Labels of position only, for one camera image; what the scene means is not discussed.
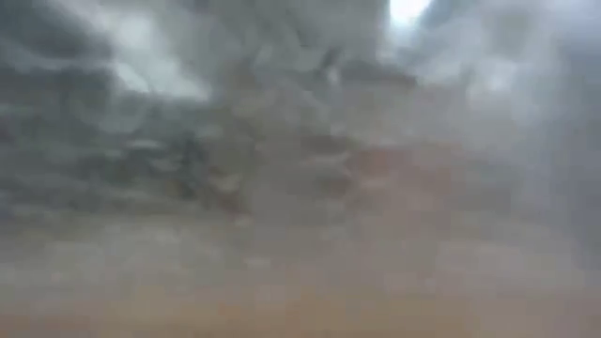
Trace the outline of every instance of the bright light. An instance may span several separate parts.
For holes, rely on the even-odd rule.
[[[420,19],[432,0],[390,0],[390,16],[392,24],[401,26],[413,25]]]

